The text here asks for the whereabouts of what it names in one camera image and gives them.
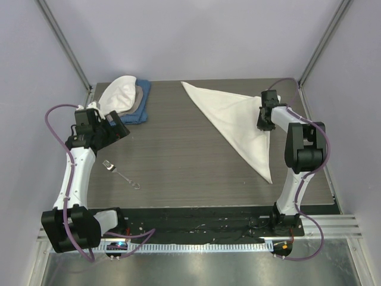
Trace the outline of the ornate silver fork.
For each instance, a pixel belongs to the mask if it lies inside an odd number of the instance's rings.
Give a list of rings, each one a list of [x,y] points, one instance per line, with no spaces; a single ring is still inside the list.
[[[140,189],[140,185],[134,181],[132,181],[131,179],[129,179],[127,176],[124,176],[122,173],[120,173],[118,171],[118,169],[116,168],[116,166],[114,164],[112,164],[111,162],[109,162],[108,160],[104,160],[102,162],[102,165],[110,172],[112,173],[116,173],[118,174],[119,176],[121,176],[126,182],[128,182],[134,189]]]

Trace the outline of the white cloth napkin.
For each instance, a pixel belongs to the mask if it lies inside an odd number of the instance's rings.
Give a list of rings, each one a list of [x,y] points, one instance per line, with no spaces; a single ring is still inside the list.
[[[189,98],[235,151],[268,183],[270,132],[257,128],[261,98],[205,89],[182,82]]]

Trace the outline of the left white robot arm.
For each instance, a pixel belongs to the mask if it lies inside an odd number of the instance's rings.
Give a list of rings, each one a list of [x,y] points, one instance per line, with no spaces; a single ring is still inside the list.
[[[56,253],[96,248],[107,232],[115,238],[127,232],[120,208],[92,212],[87,204],[90,174],[98,151],[130,133],[115,111],[110,115],[112,123],[96,105],[78,105],[71,135],[66,141],[59,140],[66,153],[65,174],[52,210],[41,216]]]

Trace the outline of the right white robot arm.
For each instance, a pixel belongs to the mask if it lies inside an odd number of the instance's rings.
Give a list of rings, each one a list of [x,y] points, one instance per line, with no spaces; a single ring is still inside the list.
[[[311,178],[324,168],[329,152],[324,123],[303,118],[280,102],[277,91],[266,90],[261,93],[257,128],[272,131],[276,127],[286,132],[284,161],[288,172],[268,226],[275,235],[283,235],[298,227],[302,198]]]

